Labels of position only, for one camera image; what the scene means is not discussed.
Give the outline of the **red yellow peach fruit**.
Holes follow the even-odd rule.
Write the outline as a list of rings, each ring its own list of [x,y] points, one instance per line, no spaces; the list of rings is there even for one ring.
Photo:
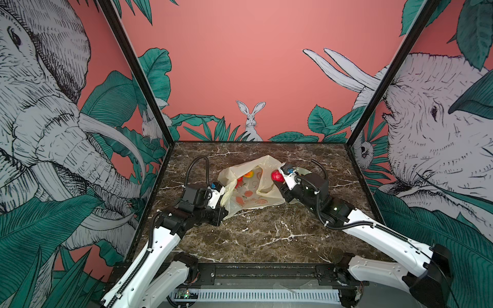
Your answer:
[[[249,171],[248,173],[246,173],[245,175],[243,175],[243,178],[252,178],[254,176],[254,172],[253,171]]]

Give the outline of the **black frame post left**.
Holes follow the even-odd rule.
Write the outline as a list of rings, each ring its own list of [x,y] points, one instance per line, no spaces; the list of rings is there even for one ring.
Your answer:
[[[127,61],[127,64],[130,66],[130,70],[133,76],[136,78],[137,84],[139,88],[143,92],[143,96],[147,104],[149,105],[157,124],[159,125],[160,131],[163,134],[164,140],[173,147],[175,145],[175,141],[166,125],[163,114],[158,108],[155,96],[152,92],[148,79],[143,71],[143,68],[140,64],[140,61],[135,53],[135,50],[129,40],[127,33],[124,29],[124,26],[121,23],[120,17],[116,10],[116,7],[113,1],[108,0],[98,0],[97,1],[105,19],[107,20],[109,27],[118,42],[118,45]]]

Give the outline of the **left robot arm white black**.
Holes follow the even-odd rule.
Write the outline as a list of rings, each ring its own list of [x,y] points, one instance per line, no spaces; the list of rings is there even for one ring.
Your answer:
[[[193,304],[189,296],[183,302],[172,296],[179,286],[192,285],[200,278],[198,259],[181,252],[164,272],[159,270],[188,230],[203,224],[218,227],[228,212],[220,205],[225,194],[221,183],[207,179],[205,186],[190,184],[189,176],[186,173],[180,198],[153,216],[146,246],[103,296],[101,307],[159,307],[164,301],[172,307]]]

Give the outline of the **black frame post right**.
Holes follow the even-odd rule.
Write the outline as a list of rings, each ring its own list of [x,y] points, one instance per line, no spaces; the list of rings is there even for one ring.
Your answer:
[[[347,140],[345,144],[347,148],[352,147],[356,142],[357,137],[364,129],[371,115],[376,110],[376,107],[382,101],[383,95],[390,87],[390,84],[392,83],[394,77],[399,72],[399,69],[401,68],[404,61],[406,60],[406,57],[408,56],[408,54],[416,44],[422,31],[426,28],[428,21],[430,20],[432,14],[437,9],[439,4],[440,4],[439,0],[428,0],[428,1],[424,1],[423,4],[421,5],[419,11],[417,12],[417,16],[413,20],[413,23],[411,24],[411,27],[406,37],[404,38],[404,41],[400,45],[397,53],[395,54],[395,57],[390,63],[386,74],[384,75],[383,79],[381,80],[380,84],[375,90],[375,93],[373,94],[370,102],[365,108],[362,117],[360,118],[356,128],[354,129],[354,132],[350,135],[349,139]]]

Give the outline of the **black frame post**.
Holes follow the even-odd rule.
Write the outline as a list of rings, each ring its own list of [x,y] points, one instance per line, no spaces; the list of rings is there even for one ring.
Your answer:
[[[108,0],[98,0],[97,1],[105,19],[107,20],[109,27],[118,42],[118,45],[127,61],[127,64],[130,66],[130,70],[133,76],[136,78],[137,84],[139,88],[143,92],[143,96],[147,104],[149,105],[157,124],[159,125],[160,131],[163,134],[164,140],[173,147],[175,145],[175,141],[166,125],[163,114],[158,108],[155,96],[152,92],[148,79],[143,71],[143,68],[140,64],[140,61],[135,53],[135,50],[129,40],[127,33],[124,29],[124,26],[121,23],[120,17],[116,10],[116,7],[113,1]]]
[[[404,38],[404,41],[400,45],[397,53],[395,54],[395,57],[390,63],[386,74],[384,75],[383,79],[381,80],[380,84],[375,90],[375,93],[373,94],[370,102],[365,108],[362,117],[360,118],[356,128],[354,129],[354,132],[350,135],[349,139],[347,140],[345,144],[347,148],[352,147],[356,142],[357,137],[364,129],[371,115],[376,110],[376,107],[382,101],[383,95],[390,87],[390,84],[392,83],[394,77],[399,72],[399,69],[401,68],[404,61],[406,60],[406,57],[408,56],[408,54],[416,44],[422,31],[426,28],[428,21],[430,20],[432,14],[437,9],[439,4],[440,4],[439,0],[428,0],[428,1],[424,1],[423,4],[421,5],[419,11],[417,12],[417,16],[413,20],[413,23],[411,24],[411,27],[406,37]]]

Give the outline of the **black front mounting rail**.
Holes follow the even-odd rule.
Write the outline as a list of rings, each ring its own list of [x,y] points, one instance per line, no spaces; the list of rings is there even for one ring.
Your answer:
[[[301,281],[316,280],[320,286],[357,286],[370,283],[383,283],[383,278],[373,275],[357,278],[350,275],[347,268],[333,263],[198,263],[193,276],[181,286],[215,286],[219,281],[264,280]]]

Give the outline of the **translucent plastic fruit bag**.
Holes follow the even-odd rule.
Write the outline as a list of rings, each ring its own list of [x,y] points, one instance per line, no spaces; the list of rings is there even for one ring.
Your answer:
[[[222,170],[218,181],[225,187],[225,194],[220,202],[229,212],[225,218],[232,218],[242,210],[262,209],[285,203],[271,179],[271,173],[280,166],[281,162],[277,159],[265,155]],[[249,171],[253,171],[254,176],[243,178]]]

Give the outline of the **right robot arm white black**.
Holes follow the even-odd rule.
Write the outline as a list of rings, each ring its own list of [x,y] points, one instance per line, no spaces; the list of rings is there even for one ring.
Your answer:
[[[371,261],[349,254],[337,265],[356,281],[376,282],[409,293],[425,307],[446,307],[453,298],[451,252],[413,240],[377,222],[349,202],[331,196],[327,171],[301,174],[282,164],[271,179],[286,202],[298,201],[329,230],[354,236],[392,258]]]

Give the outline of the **light green scalloped bowl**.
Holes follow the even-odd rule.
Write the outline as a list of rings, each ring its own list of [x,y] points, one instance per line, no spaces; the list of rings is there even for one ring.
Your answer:
[[[302,167],[295,167],[295,171],[298,175],[307,175],[312,173],[311,170]]]

